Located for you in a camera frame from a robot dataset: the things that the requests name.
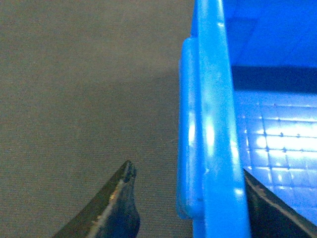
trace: grid pattern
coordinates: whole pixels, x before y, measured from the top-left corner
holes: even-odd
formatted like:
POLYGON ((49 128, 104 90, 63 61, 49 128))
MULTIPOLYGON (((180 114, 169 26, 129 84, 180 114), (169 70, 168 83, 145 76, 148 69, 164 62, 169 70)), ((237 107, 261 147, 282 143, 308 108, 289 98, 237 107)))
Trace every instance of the grid pattern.
POLYGON ((317 225, 317 96, 235 96, 243 167, 317 225))

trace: blue plastic wall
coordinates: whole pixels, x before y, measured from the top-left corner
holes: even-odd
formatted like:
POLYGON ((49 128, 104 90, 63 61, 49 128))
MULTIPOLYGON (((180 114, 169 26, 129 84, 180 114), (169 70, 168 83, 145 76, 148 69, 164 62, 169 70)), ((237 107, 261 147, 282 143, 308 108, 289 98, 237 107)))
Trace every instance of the blue plastic wall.
POLYGON ((242 167, 317 223, 317 98, 234 92, 231 76, 233 65, 317 67, 316 12, 315 1, 195 1, 179 63, 176 196, 195 238, 251 236, 242 167))
POLYGON ((197 1, 180 60, 177 209, 194 237, 250 237, 221 1, 197 1))

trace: gray floor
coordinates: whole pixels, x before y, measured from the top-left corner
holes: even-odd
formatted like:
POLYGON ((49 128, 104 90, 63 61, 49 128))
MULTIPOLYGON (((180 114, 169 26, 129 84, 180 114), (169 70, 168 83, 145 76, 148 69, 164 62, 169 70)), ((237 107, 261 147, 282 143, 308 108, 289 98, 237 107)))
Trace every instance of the gray floor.
POLYGON ((51 237, 126 159, 138 169, 138 237, 191 237, 175 181, 193 1, 0 6, 0 237, 51 237))

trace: black object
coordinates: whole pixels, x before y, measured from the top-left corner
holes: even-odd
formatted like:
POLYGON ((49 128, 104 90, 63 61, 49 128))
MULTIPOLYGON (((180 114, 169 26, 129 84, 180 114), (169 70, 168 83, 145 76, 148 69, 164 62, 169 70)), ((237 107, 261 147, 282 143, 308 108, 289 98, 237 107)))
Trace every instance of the black object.
POLYGON ((317 238, 317 227, 244 170, 253 238, 317 238))
POLYGON ((134 203, 135 177, 134 165, 126 161, 53 238, 135 238, 140 227, 134 203))

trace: blue plastic bin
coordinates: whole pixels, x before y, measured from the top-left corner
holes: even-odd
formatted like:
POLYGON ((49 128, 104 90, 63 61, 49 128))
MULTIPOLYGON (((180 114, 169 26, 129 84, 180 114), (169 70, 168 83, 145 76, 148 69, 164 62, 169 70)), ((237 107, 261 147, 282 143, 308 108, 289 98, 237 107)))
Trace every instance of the blue plastic bin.
POLYGON ((231 76, 232 65, 317 67, 316 12, 313 1, 195 1, 176 198, 193 237, 251 237, 243 168, 317 225, 317 97, 234 91, 231 76))

